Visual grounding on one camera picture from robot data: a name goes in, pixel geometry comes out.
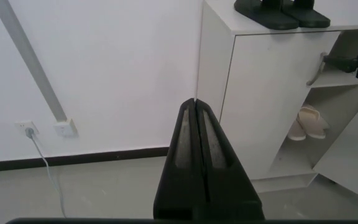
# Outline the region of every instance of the black baseboard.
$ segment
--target black baseboard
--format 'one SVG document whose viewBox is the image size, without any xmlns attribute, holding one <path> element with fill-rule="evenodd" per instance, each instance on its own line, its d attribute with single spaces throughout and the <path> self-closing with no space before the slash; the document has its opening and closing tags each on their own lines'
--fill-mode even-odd
<svg viewBox="0 0 358 224">
<path fill-rule="evenodd" d="M 47 157 L 49 166 L 63 166 L 72 164 L 84 164 L 89 162 L 106 162 L 118 161 L 124 159 L 141 159 L 149 157 L 166 156 L 168 147 L 158 147 L 149 149 L 136 149 L 117 152 L 100 152 L 92 154 L 82 154 L 75 156 L 57 156 Z M 20 159 L 15 161 L 0 161 L 0 171 L 28 169 L 36 167 L 45 167 L 45 163 L 41 158 L 36 159 Z"/>
</svg>

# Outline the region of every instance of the tiled floor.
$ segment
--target tiled floor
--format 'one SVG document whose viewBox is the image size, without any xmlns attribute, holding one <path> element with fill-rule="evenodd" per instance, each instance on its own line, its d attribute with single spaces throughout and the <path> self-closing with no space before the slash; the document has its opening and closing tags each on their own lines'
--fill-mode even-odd
<svg viewBox="0 0 358 224">
<path fill-rule="evenodd" d="M 152 218 L 164 157 L 52 167 L 68 217 Z M 268 219 L 358 219 L 358 195 L 317 178 L 307 189 L 260 194 Z M 0 223 L 60 217 L 45 168 L 0 172 Z"/>
</svg>

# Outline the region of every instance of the cabinet shelf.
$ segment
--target cabinet shelf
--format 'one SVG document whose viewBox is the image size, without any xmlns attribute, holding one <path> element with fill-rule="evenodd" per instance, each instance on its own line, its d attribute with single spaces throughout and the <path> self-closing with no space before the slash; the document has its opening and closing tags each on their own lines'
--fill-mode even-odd
<svg viewBox="0 0 358 224">
<path fill-rule="evenodd" d="M 313 164 L 308 154 L 303 150 L 315 139 L 306 138 L 304 141 L 284 140 L 270 170 L 262 178 L 285 177 L 293 175 L 314 174 Z"/>
<path fill-rule="evenodd" d="M 358 78 L 352 73 L 344 73 L 340 70 L 324 71 L 311 85 L 312 88 L 358 85 Z"/>
</svg>

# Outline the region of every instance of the cabinet top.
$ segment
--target cabinet top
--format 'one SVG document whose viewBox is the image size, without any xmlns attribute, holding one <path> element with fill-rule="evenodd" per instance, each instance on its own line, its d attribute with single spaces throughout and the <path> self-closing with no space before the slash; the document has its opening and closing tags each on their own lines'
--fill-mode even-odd
<svg viewBox="0 0 358 224">
<path fill-rule="evenodd" d="M 297 28 L 293 30 L 268 29 L 234 10 L 236 0 L 205 0 L 221 18 L 233 35 L 274 34 L 289 32 L 316 32 L 358 29 L 358 0 L 315 0 L 314 9 L 331 20 L 324 29 Z"/>
</svg>

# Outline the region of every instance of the cabinet handle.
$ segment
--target cabinet handle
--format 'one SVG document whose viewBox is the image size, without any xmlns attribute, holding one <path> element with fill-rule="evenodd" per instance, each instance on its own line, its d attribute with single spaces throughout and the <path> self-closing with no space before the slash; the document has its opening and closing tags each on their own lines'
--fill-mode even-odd
<svg viewBox="0 0 358 224">
<path fill-rule="evenodd" d="M 307 86 L 313 85 L 313 83 L 318 79 L 320 74 L 323 72 L 324 66 L 326 65 L 326 63 L 323 62 L 323 59 L 324 59 L 324 56 L 326 56 L 326 55 L 327 55 L 326 52 L 323 52 L 320 54 L 320 60 L 319 60 L 320 67 L 318 68 L 318 71 L 316 72 L 314 77 L 306 83 Z"/>
</svg>

